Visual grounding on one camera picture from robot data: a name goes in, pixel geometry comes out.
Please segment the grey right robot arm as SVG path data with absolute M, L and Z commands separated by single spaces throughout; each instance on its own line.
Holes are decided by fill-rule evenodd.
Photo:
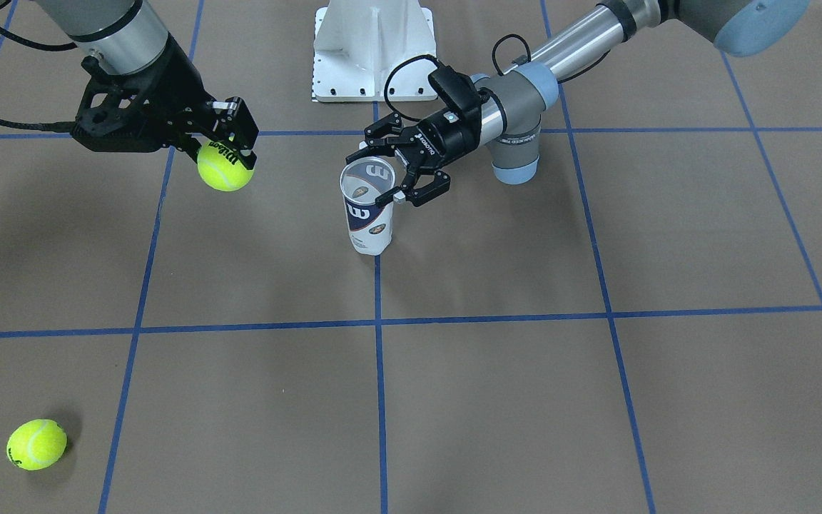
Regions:
M 218 100 L 147 1 L 42 1 L 85 56 L 71 136 L 94 152 L 216 150 L 255 167 L 258 127 L 242 98 Z

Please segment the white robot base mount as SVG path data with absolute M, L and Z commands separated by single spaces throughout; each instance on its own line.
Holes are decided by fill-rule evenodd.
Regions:
M 431 9 L 417 1 L 330 1 L 315 14 L 311 98 L 317 102 L 433 101 L 427 80 L 437 55 Z

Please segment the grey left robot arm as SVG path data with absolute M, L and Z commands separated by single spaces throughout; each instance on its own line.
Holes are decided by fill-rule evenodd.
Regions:
M 732 56 L 751 56 L 782 39 L 808 10 L 806 1 L 600 1 L 580 20 L 506 71 L 469 76 L 425 55 L 435 65 L 430 85 L 444 108 L 423 119 L 396 111 L 365 129 L 365 144 L 347 156 L 346 170 L 396 158 L 405 169 L 374 203 L 421 206 L 450 188 L 446 167 L 479 148 L 492 156 L 500 182 L 518 185 L 537 172 L 542 114 L 559 87 L 603 61 L 639 30 L 678 20 Z

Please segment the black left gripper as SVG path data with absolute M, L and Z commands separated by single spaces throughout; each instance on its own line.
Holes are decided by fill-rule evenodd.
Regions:
M 394 188 L 375 199 L 384 208 L 389 203 L 409 201 L 414 207 L 430 202 L 448 192 L 451 178 L 439 169 L 469 155 L 482 142 L 482 108 L 457 114 L 448 108 L 431 114 L 416 126 L 404 126 L 401 117 L 384 117 L 363 131 L 363 146 L 346 156 L 345 165 L 362 158 L 398 157 L 405 166 L 405 176 Z M 415 163 L 417 136 L 423 146 L 423 160 Z M 421 176 L 431 181 L 418 186 Z

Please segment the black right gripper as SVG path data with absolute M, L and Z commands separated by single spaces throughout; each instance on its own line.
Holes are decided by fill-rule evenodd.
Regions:
M 179 43 L 167 36 L 156 60 L 140 71 L 110 75 L 95 56 L 81 67 L 85 88 L 71 136 L 94 152 L 150 153 L 173 147 L 197 163 L 196 134 L 225 144 L 253 171 L 258 126 L 238 96 L 216 100 Z

